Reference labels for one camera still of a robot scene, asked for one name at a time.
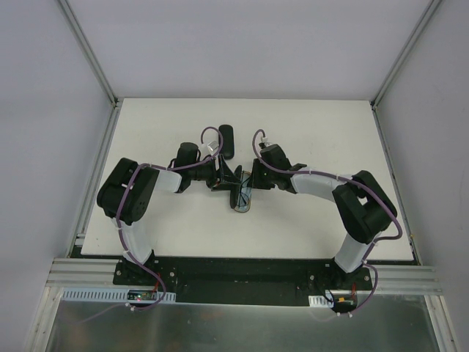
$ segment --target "cable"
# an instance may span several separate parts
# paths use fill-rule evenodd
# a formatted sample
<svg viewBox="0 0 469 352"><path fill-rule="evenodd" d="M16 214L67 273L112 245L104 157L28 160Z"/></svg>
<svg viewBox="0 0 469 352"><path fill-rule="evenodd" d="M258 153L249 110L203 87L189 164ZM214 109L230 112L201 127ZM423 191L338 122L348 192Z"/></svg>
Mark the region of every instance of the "cable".
<svg viewBox="0 0 469 352"><path fill-rule="evenodd" d="M371 242L369 248L367 249L367 251L365 252L365 255L362 258L363 266L366 266L367 268L370 268L374 271L374 285L373 285L372 291L370 292L368 297L366 297L365 301L363 301L363 303L360 304L360 306L358 306L357 308L355 308L353 310L353 312L355 312L356 310L360 309L364 304L366 304L371 299L371 297L374 295L374 292L376 291L376 287L377 287L377 283L378 283L378 271L374 266L372 266L370 264L366 264L366 258L369 256L370 252L373 250L373 248L374 248L374 246L377 242L383 241L383 240L399 240L402 237L402 234L403 234L401 224L399 223L397 218L394 216L394 214L392 214L392 212L388 208L388 206L381 200L381 198L379 198L378 195L373 192L373 190L371 190L369 187L365 186L362 183L359 183L355 180L351 180L348 177L334 175L334 174L331 174L329 172L322 172L322 171L315 171L315 170L288 171L288 170L277 169L277 168L267 164L264 160L262 160L261 155L259 154L259 152L256 149L256 138L259 135L259 133L262 133L262 137L265 138L264 130L262 130L262 129L257 130L256 133L254 134L253 138L252 138L252 149L254 151L254 154L259 159L259 162L262 165L264 165L268 169L270 169L274 172L278 172L280 174L286 174L286 175L319 175L319 176L333 178L334 180L340 180L340 181L345 182L345 183L351 183L354 186L357 186L357 187L363 189L366 193L368 193L380 205L380 207L386 212L386 214L389 216L389 218L392 220L392 222L396 226L397 235L395 235L395 236L383 236L383 237L375 238Z"/></svg>
<svg viewBox="0 0 469 352"><path fill-rule="evenodd" d="M372 296L374 295L374 293L376 292L376 289L378 287L378 270L373 266L373 265L370 265L370 264L366 264L364 263L363 266L366 266L367 268L370 268L373 270L374 272L374 284L373 284L373 288L372 288L372 291L369 293L368 297L365 298L365 300L358 306L356 307L353 312L356 312L358 311L359 309L361 309L365 304L367 304L369 302L369 300L372 298Z"/></svg>
<svg viewBox="0 0 469 352"><path fill-rule="evenodd" d="M174 159L171 159L171 161L169 162L169 165L168 165L168 167L171 167L171 166L173 166L173 163L174 163L175 161L176 161L176 158L174 158Z"/></svg>
<svg viewBox="0 0 469 352"><path fill-rule="evenodd" d="M172 168L165 168L165 167L162 167L162 166L158 166L158 165L152 165L152 164L140 164L137 166L137 168L135 169L135 171L133 172L132 174L132 177L130 178L129 182L128 182L128 186L126 187L125 191L124 191L124 194L122 195L122 198L120 200L120 204L119 204L119 207L117 208L117 212L116 212L116 223L117 223L117 228L118 228L118 232L119 232L119 239L120 239L120 243L122 244L122 248L124 249L124 251L127 253L128 257L136 264L138 265L140 268L142 268L143 270L145 270L147 273L149 273L150 275L152 275L153 277L155 277L157 279L158 282L160 282L161 284L161 287L163 288L163 295L157 299L155 302L153 302L152 304L148 305L148 306L145 306L145 307L136 307L136 306L132 306L133 309L137 309L137 310L148 310L148 309L151 309L153 308L156 304L160 303L165 295L166 295L166 286L164 285L164 282L163 280L156 274L154 273L152 270L148 269L145 265L143 265L142 263L140 263L134 256L133 254L129 251L129 248L127 246L127 244L125 243L125 239L124 239L124 232L122 231L122 223L120 221L120 215L121 215L121 212L122 212L122 209L124 208L124 204L125 204L125 200L127 199L127 196L130 192L130 189L132 188L132 185L133 183L135 182L135 179L137 177L137 175L139 174L140 170L145 168L145 167L152 167L154 169L162 169L162 170L168 170L168 171L177 171L177 170L184 170L184 169L189 169L191 167L195 167L195 166L199 166L199 165L203 165L203 164L206 164L208 163L211 159L214 159L218 156L218 154L220 154L220 151L221 151L221 148L223 147L223 136L221 135L221 132L215 128L215 127L206 127L204 128L204 130L202 131L201 133L201 136L200 136L200 140L202 143L204 143L204 134L207 130L214 130L218 133L218 137L220 139L220 144L218 146L218 149L217 151L215 152L215 154L212 155L211 158L208 158L208 159L204 159L203 161L199 161L199 162L196 162L194 164L191 164L191 165L186 165L186 166L180 166L180 167L172 167Z"/></svg>

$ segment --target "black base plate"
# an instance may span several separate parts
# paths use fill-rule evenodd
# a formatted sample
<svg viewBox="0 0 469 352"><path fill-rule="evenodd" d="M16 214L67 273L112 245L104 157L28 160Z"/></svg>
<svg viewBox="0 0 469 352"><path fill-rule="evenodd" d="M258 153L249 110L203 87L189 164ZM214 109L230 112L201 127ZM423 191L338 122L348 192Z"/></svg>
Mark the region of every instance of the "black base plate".
<svg viewBox="0 0 469 352"><path fill-rule="evenodd" d="M206 257L155 257L145 266L176 293L177 302L308 306L309 296L326 290L371 290L367 268L339 277L332 260L244 259ZM156 280L137 265L121 259L115 285L153 286Z"/></svg>

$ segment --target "black bracket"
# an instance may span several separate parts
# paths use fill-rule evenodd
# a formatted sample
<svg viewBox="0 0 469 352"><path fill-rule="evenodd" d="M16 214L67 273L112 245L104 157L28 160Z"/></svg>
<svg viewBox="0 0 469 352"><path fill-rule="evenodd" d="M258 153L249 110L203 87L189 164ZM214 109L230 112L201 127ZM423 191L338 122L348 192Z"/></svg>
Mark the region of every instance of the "black bracket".
<svg viewBox="0 0 469 352"><path fill-rule="evenodd" d="M104 214L109 218L116 217L122 196L138 165L136 161L120 159L97 194L97 205L104 209ZM145 214L159 173L151 167L140 170L120 214L120 219L127 225L140 220Z"/></svg>
<svg viewBox="0 0 469 352"><path fill-rule="evenodd" d="M237 259L150 256L145 266L159 273L177 302L268 306L309 305L309 296L327 290L371 290L368 268L341 279L331 260ZM154 286L156 279L120 260L115 285Z"/></svg>

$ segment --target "white panel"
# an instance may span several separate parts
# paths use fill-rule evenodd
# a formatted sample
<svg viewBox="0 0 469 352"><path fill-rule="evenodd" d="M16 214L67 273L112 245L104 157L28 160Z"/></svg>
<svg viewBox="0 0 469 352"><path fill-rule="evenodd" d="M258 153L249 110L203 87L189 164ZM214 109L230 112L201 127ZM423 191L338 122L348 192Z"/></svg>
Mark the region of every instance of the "white panel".
<svg viewBox="0 0 469 352"><path fill-rule="evenodd" d="M442 4L378 116L426 265L469 351L469 1Z"/></svg>
<svg viewBox="0 0 469 352"><path fill-rule="evenodd" d="M269 141L279 143L292 163L341 175L367 169L397 204L366 101L125 99L101 184L122 157L167 166L181 142L199 143L205 126L224 123L234 128L232 170L240 164L251 171L252 136L265 128ZM228 192L210 192L203 182L192 182L183 194L153 194L141 221L156 255L332 258L346 233L328 200L254 189L249 212L236 213ZM395 235L395 227L385 234ZM98 206L82 253L122 253L115 227ZM380 243L370 258L412 260L407 236Z"/></svg>
<svg viewBox="0 0 469 352"><path fill-rule="evenodd" d="M0 351L22 351L110 108L54 1L1 1L0 43Z"/></svg>
<svg viewBox="0 0 469 352"><path fill-rule="evenodd" d="M121 97L370 100L429 0L72 0Z"/></svg>

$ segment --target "clear plastic object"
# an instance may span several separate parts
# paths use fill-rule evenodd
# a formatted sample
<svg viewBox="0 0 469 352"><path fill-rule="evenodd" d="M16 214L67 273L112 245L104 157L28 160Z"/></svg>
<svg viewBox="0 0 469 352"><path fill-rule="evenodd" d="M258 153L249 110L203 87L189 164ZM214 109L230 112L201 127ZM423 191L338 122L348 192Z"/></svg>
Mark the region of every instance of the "clear plastic object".
<svg viewBox="0 0 469 352"><path fill-rule="evenodd" d="M114 226L117 227L116 219L112 219L111 221ZM147 231L145 230L144 222L140 220L128 226L121 221L121 225L124 240L129 252L132 253L135 259L140 263L145 263L152 254L152 247L147 236ZM133 260L129 258L127 252L124 252L124 258L133 262Z"/></svg>

